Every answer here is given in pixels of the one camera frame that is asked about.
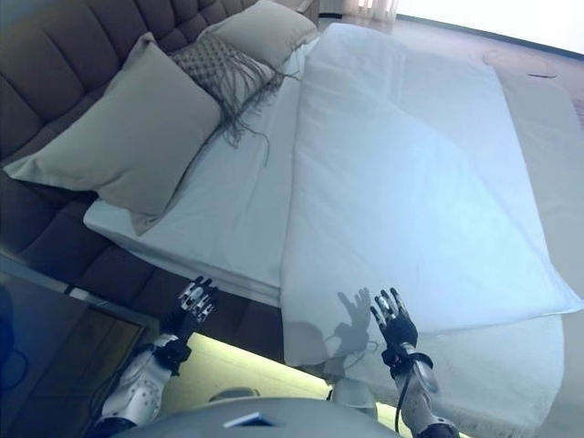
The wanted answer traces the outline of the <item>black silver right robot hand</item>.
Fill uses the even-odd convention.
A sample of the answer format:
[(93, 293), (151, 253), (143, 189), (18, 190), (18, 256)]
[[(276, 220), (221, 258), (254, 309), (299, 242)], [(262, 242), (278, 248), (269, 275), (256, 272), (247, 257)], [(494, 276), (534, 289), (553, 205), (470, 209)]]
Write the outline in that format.
[(374, 297), (375, 305), (370, 307), (370, 313), (376, 320), (386, 343), (382, 353), (383, 362), (387, 366), (395, 366), (407, 354), (405, 345), (415, 348), (418, 341), (418, 331), (413, 324), (402, 299), (393, 287), (388, 291), (382, 289)]

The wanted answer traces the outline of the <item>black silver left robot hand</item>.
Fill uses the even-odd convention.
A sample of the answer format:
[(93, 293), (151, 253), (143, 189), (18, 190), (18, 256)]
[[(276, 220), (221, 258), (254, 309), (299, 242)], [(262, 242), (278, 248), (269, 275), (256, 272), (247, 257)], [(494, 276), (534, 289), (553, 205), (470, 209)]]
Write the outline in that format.
[(217, 291), (211, 278), (198, 276), (177, 297), (170, 312), (161, 320), (161, 334), (173, 335), (187, 342), (213, 312)]

